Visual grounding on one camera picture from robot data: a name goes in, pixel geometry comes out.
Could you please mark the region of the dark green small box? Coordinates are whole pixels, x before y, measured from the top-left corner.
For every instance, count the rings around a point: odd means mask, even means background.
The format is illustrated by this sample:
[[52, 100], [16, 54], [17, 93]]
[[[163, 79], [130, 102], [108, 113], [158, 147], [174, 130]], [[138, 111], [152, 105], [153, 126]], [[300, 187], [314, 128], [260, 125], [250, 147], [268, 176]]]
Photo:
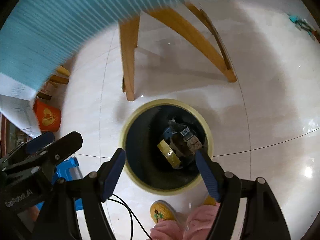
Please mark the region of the dark green small box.
[[195, 155], [198, 150], [203, 148], [202, 142], [188, 126], [174, 136], [174, 144], [183, 156]]

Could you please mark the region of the yellow white rectangular box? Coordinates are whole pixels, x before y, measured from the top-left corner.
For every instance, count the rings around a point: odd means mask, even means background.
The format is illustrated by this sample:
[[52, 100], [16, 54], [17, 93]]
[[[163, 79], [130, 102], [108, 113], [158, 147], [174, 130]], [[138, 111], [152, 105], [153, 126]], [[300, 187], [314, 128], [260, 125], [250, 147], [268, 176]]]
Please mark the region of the yellow white rectangular box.
[[170, 163], [172, 168], [179, 168], [181, 163], [180, 159], [164, 139], [157, 145], [157, 147]]

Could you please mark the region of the white black plastic wrapper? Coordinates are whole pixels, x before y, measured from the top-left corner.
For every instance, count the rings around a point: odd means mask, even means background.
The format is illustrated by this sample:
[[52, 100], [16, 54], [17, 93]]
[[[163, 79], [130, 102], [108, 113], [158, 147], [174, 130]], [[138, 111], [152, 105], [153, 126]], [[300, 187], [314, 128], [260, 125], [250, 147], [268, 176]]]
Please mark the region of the white black plastic wrapper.
[[168, 127], [163, 132], [163, 138], [165, 140], [171, 138], [174, 134], [183, 131], [187, 125], [177, 123], [174, 119], [169, 120]]

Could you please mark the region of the right yellow slipper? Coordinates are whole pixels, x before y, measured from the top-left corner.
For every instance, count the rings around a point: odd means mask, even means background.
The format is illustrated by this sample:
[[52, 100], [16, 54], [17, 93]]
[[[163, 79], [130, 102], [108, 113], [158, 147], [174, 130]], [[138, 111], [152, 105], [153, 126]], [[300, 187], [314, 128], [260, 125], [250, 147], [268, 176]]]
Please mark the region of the right yellow slipper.
[[216, 205], [216, 200], [211, 197], [210, 195], [208, 195], [205, 200], [203, 201], [202, 205], [212, 205], [215, 206]]

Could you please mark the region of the yellow slipper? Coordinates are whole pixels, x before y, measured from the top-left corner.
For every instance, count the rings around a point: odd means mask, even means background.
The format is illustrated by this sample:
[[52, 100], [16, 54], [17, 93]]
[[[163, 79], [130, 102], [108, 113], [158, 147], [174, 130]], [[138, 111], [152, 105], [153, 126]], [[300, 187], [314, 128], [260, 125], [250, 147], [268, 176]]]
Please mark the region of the yellow slipper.
[[211, 197], [210, 195], [208, 195], [205, 200], [203, 201], [202, 205], [212, 205], [215, 206], [216, 205], [216, 200]]
[[153, 202], [150, 206], [150, 216], [155, 224], [163, 221], [178, 221], [174, 208], [163, 200]]

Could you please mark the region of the blue plastic stool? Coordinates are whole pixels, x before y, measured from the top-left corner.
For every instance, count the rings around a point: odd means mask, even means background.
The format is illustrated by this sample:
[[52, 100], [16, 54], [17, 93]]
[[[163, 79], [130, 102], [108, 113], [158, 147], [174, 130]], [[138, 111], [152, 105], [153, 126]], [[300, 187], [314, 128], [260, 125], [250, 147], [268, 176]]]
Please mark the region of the blue plastic stool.
[[58, 178], [64, 178], [66, 181], [73, 181], [83, 178], [79, 168], [79, 162], [76, 157], [70, 157], [69, 159], [57, 165], [56, 171], [52, 177], [52, 184], [54, 184]]

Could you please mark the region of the dark bin with yellow rim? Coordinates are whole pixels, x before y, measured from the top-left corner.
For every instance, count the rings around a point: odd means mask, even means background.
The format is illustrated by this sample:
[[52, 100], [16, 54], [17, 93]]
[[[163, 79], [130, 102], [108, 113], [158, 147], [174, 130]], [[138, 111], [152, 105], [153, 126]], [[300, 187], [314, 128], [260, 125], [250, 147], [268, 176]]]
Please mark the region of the dark bin with yellow rim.
[[202, 180], [196, 153], [213, 156], [213, 137], [203, 116], [174, 99], [138, 107], [120, 136], [125, 171], [140, 188], [157, 195], [176, 195]]

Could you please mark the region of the pink trouser legs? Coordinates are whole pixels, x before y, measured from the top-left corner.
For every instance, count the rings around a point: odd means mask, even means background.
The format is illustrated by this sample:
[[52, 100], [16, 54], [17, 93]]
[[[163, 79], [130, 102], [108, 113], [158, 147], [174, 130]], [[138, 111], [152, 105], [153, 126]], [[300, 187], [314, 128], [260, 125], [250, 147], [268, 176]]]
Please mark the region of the pink trouser legs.
[[159, 220], [150, 230], [152, 239], [206, 239], [213, 222], [216, 219], [220, 204], [201, 205], [193, 210], [187, 218], [186, 226], [189, 230], [175, 220], [171, 213], [169, 220]]

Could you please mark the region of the left yellow slipper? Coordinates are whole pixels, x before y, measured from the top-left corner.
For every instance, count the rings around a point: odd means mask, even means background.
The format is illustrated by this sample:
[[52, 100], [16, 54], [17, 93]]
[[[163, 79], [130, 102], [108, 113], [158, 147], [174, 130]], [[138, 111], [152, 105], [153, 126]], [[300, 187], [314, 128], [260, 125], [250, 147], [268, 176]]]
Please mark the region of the left yellow slipper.
[[174, 208], [163, 200], [153, 202], [150, 206], [150, 216], [155, 224], [163, 221], [178, 221]]

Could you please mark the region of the yellow plastic stool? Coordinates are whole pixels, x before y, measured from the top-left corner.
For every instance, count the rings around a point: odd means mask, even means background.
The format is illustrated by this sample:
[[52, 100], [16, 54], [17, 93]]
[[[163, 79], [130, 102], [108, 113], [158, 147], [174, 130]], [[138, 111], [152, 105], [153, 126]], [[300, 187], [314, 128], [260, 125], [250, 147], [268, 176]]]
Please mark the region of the yellow plastic stool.
[[43, 100], [51, 100], [52, 95], [50, 92], [52, 92], [52, 88], [58, 89], [58, 85], [67, 85], [70, 75], [71, 72], [64, 66], [58, 66], [56, 72], [44, 83], [36, 97]]

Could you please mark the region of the wooden table legs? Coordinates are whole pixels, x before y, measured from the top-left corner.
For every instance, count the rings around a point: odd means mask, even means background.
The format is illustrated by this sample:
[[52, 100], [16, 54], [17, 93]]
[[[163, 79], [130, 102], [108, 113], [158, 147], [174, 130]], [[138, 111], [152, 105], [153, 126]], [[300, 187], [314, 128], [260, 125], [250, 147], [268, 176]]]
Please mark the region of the wooden table legs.
[[152, 82], [156, 74], [202, 77], [206, 70], [212, 79], [237, 81], [226, 46], [205, 11], [188, 2], [181, 12], [204, 31], [170, 7], [141, 11], [119, 22], [122, 90], [127, 101], [135, 100], [135, 67], [144, 68]]

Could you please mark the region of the teal toy scooter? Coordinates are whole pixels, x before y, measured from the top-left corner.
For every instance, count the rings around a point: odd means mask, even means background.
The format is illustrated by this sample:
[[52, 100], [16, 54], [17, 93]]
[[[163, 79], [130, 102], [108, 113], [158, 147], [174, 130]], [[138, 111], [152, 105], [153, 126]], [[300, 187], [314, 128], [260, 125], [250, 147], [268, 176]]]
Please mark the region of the teal toy scooter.
[[297, 29], [306, 31], [314, 41], [317, 40], [319, 42], [319, 31], [306, 19], [291, 14], [288, 14], [288, 16], [289, 20], [295, 24]]

